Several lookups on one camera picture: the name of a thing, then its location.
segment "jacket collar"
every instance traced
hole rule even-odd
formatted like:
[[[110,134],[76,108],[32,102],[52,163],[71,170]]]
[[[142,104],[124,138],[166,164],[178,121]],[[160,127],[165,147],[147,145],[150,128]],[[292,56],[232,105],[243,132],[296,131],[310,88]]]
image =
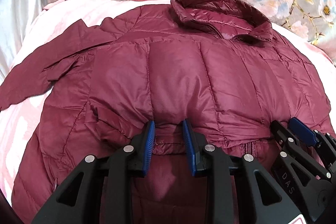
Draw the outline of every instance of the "jacket collar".
[[[255,26],[248,34],[235,36],[245,42],[252,44],[270,42],[273,38],[272,24],[269,19],[259,10],[241,0],[171,0],[170,3],[180,23],[187,27],[209,32],[223,38],[217,28],[210,22],[197,20],[186,10],[186,8],[196,8],[245,19]]]

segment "maroon down jacket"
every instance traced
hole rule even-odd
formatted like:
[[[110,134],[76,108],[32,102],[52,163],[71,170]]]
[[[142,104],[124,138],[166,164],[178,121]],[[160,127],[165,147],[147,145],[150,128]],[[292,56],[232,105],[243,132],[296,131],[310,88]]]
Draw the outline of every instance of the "maroon down jacket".
[[[266,168],[272,120],[333,132],[315,67],[240,0],[171,0],[100,26],[79,20],[13,68],[0,110],[51,86],[15,179],[12,205],[30,223],[88,154],[108,156],[155,120],[149,173],[132,182],[134,223],[204,223],[206,179],[191,177],[180,122]]]

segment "jacket sleeve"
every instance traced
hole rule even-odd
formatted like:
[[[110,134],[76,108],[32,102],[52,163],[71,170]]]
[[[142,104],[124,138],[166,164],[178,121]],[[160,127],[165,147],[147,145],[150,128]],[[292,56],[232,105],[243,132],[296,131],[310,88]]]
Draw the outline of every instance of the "jacket sleeve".
[[[53,81],[71,70],[79,54],[122,37],[134,27],[140,13],[141,9],[136,8],[92,27],[78,20],[60,36],[38,47],[11,70],[0,86],[0,111],[46,92]]]

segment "white sheet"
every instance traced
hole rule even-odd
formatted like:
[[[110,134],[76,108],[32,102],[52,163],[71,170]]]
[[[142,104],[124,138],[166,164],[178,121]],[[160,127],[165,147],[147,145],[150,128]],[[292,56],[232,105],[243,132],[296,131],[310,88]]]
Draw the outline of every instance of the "white sheet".
[[[0,84],[45,0],[0,0]]]

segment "jacket zipper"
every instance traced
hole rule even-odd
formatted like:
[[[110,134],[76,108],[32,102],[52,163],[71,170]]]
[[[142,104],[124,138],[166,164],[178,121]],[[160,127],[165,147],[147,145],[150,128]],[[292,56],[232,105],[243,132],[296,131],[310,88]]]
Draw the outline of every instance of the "jacket zipper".
[[[246,144],[246,153],[252,155],[252,143]]]

